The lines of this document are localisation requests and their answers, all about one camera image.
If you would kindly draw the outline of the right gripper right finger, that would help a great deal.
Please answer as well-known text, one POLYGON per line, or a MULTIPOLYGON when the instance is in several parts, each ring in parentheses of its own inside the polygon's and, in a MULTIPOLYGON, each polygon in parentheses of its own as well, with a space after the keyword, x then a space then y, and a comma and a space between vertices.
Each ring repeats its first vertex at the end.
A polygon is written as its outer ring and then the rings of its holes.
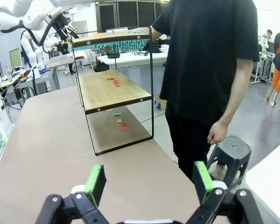
POLYGON ((231 224, 262 224, 264 221, 256 201, 248 189, 230 192, 222 181, 214 181, 202 161, 196 161, 193 184, 200 206, 187 221, 188 224, 211 224, 218 216, 231 224))

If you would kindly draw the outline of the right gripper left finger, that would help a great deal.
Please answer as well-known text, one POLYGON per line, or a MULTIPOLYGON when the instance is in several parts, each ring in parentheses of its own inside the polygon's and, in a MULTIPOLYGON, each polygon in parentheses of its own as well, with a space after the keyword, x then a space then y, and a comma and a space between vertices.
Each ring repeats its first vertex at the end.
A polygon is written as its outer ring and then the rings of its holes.
POLYGON ((107 219, 98 206, 106 184, 103 165, 94 165, 91 174, 81 191, 63 198, 58 194, 46 197, 37 224, 70 224, 82 220, 85 224, 106 224, 107 219))

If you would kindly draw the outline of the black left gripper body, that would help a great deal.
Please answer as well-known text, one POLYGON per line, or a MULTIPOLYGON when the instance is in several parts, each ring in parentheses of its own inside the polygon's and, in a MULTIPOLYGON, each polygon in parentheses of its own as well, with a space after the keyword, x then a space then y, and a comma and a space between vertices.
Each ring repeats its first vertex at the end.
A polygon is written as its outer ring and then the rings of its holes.
POLYGON ((53 21, 52 27, 55 29, 55 31, 58 35, 64 35, 64 33, 62 32, 62 28, 65 25, 69 25, 70 22, 71 22, 71 19, 68 15, 66 15, 64 13, 60 13, 53 21))

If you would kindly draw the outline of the person's left hand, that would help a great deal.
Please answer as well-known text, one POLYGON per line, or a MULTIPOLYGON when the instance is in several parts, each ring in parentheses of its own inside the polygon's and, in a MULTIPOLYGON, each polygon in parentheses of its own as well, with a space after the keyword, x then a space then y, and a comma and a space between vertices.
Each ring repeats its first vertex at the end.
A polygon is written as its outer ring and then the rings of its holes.
POLYGON ((215 145, 222 142, 227 136, 228 123, 222 121, 217 121, 214 123, 210 129, 209 135, 207 137, 207 142, 210 145, 215 145))

